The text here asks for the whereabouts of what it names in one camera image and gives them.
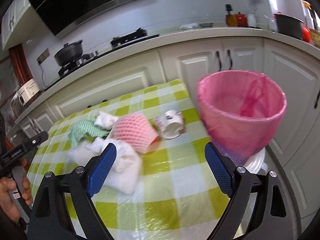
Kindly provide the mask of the white foam block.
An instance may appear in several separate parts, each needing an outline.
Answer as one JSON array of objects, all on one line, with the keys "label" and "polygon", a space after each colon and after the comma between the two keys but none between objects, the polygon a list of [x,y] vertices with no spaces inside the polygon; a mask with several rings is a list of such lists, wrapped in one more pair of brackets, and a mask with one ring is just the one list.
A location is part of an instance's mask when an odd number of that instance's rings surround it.
[{"label": "white foam block", "polygon": [[124,194],[133,194],[138,182],[142,160],[128,143],[122,140],[100,137],[92,143],[82,140],[78,146],[67,152],[67,157],[77,165],[85,166],[91,158],[101,154],[110,143],[116,147],[117,156],[104,185]]}]

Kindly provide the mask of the white paper towel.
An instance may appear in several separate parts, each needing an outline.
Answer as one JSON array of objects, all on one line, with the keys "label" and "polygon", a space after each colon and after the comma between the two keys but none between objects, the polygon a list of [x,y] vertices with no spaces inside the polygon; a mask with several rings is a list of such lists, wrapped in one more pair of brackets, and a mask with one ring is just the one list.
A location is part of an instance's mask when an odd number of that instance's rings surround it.
[{"label": "white paper towel", "polygon": [[94,121],[94,125],[100,127],[101,129],[110,131],[118,119],[118,116],[100,111]]}]

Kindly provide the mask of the red lidded pot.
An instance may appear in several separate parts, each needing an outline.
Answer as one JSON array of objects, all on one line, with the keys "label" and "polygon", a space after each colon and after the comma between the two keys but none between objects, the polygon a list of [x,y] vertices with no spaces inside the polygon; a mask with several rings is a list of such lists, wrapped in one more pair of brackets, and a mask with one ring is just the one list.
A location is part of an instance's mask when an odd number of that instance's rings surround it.
[{"label": "red lidded pot", "polygon": [[248,27],[248,20],[245,14],[238,12],[234,15],[239,27]]}]

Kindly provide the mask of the black cooking pot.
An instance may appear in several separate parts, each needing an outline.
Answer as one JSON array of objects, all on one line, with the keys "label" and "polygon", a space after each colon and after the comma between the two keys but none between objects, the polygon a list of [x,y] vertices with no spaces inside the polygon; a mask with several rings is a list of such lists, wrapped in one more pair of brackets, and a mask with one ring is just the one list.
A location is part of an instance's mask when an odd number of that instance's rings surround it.
[{"label": "black cooking pot", "polygon": [[64,44],[54,58],[60,67],[66,66],[83,55],[82,40]]}]

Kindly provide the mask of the crushed white paper cup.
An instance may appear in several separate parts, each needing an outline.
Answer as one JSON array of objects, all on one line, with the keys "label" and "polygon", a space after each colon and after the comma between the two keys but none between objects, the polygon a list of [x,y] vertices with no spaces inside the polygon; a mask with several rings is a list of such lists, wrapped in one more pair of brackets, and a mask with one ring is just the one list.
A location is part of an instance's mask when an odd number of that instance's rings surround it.
[{"label": "crushed white paper cup", "polygon": [[181,111],[168,110],[152,120],[163,139],[171,140],[179,137],[184,130],[184,118]]}]

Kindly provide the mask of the metal dish on counter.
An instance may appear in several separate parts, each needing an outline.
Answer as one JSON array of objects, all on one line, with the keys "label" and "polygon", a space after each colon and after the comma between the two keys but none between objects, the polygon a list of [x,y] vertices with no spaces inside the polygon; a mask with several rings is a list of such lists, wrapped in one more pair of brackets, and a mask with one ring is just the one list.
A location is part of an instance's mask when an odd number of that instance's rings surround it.
[{"label": "metal dish on counter", "polygon": [[212,28],[213,23],[199,23],[200,28]]}]

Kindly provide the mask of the red plastic bag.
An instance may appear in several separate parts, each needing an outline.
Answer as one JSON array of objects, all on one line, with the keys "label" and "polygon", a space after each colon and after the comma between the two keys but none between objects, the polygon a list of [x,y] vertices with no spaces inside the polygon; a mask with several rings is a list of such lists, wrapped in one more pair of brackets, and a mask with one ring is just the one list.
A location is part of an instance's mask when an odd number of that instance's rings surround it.
[{"label": "red plastic bag", "polygon": [[310,43],[311,42],[311,35],[310,35],[310,31],[309,31],[308,27],[303,26],[302,30],[303,30],[302,40],[304,42]]}]

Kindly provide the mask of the dark grey large pot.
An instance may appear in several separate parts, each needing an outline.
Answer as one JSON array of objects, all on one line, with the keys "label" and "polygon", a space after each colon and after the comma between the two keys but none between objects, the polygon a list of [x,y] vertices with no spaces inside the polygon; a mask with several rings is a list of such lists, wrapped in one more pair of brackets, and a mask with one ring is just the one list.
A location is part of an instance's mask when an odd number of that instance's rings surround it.
[{"label": "dark grey large pot", "polygon": [[278,32],[280,34],[302,40],[303,38],[303,21],[285,14],[274,14]]}]

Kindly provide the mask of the pink foam fruit net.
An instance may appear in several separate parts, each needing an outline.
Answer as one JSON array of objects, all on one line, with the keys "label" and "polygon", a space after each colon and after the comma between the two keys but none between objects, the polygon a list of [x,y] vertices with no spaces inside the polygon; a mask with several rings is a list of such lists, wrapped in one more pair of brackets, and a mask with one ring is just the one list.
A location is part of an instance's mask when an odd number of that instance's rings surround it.
[{"label": "pink foam fruit net", "polygon": [[140,154],[145,154],[149,146],[158,139],[158,133],[142,113],[131,113],[120,117],[111,129],[114,139],[131,145]]}]

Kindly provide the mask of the pink bag lined trash bin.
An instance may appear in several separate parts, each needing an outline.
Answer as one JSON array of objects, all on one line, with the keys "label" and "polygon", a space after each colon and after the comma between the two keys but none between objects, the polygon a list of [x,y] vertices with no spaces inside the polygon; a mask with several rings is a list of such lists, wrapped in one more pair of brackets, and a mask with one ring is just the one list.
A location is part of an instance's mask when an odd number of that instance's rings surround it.
[{"label": "pink bag lined trash bin", "polygon": [[286,95],[267,75],[225,70],[199,80],[201,120],[220,153],[243,165],[274,137],[287,108]]}]

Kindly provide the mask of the green checkered tablecloth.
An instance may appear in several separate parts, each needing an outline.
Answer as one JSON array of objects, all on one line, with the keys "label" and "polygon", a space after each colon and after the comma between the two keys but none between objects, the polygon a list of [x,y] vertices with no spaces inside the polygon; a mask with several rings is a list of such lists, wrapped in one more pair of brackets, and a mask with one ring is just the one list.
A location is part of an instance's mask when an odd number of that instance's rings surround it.
[{"label": "green checkered tablecloth", "polygon": [[208,134],[181,80],[144,88],[71,114],[57,121],[38,149],[28,171],[33,194],[44,174],[64,174],[76,164],[67,158],[71,126],[99,111],[117,116],[141,112],[153,119],[171,109],[184,118],[183,133],[152,143],[131,195],[108,186],[93,203],[115,239],[206,239],[222,216],[228,197],[219,189],[205,160]]}]

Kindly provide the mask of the white rice cooker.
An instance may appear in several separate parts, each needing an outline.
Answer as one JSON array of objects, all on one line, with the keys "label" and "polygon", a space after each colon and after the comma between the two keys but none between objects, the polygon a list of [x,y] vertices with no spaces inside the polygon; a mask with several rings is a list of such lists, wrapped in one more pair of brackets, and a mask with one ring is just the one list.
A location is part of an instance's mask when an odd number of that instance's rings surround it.
[{"label": "white rice cooker", "polygon": [[25,106],[32,98],[37,96],[40,89],[34,79],[30,79],[17,91],[17,97],[22,106]]}]

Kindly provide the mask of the green knitted cloth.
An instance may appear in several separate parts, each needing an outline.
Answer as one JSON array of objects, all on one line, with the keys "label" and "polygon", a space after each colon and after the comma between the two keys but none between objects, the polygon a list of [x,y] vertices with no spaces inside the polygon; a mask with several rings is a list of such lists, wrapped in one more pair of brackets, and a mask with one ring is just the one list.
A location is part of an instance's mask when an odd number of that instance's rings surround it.
[{"label": "green knitted cloth", "polygon": [[96,138],[107,137],[109,135],[110,131],[108,129],[103,129],[94,123],[94,118],[85,118],[72,125],[68,134],[71,148],[76,148],[79,142],[86,137]]}]

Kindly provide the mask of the black gas stove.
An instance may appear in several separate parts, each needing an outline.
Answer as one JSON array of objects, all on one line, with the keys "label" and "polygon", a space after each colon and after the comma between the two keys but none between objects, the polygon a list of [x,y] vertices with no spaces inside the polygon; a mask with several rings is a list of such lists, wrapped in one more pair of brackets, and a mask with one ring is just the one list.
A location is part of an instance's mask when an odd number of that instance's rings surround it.
[{"label": "black gas stove", "polygon": [[110,45],[102,50],[93,50],[89,53],[84,53],[83,51],[83,55],[80,58],[72,61],[66,66],[60,67],[58,75],[60,78],[63,78],[102,56],[120,50],[121,48],[125,48],[132,44],[150,40],[156,37],[159,37],[159,34],[149,35],[147,30],[143,28],[138,28],[136,31],[127,35],[114,37],[111,40]]}]

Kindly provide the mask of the white ceramic jar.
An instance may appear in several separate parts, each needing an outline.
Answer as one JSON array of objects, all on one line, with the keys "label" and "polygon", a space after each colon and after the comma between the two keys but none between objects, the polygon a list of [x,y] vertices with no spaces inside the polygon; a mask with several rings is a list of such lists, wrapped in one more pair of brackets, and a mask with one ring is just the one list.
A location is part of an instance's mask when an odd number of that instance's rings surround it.
[{"label": "white ceramic jar", "polygon": [[247,15],[247,23],[250,28],[256,28],[257,27],[257,21],[255,19],[255,16],[253,14]]}]

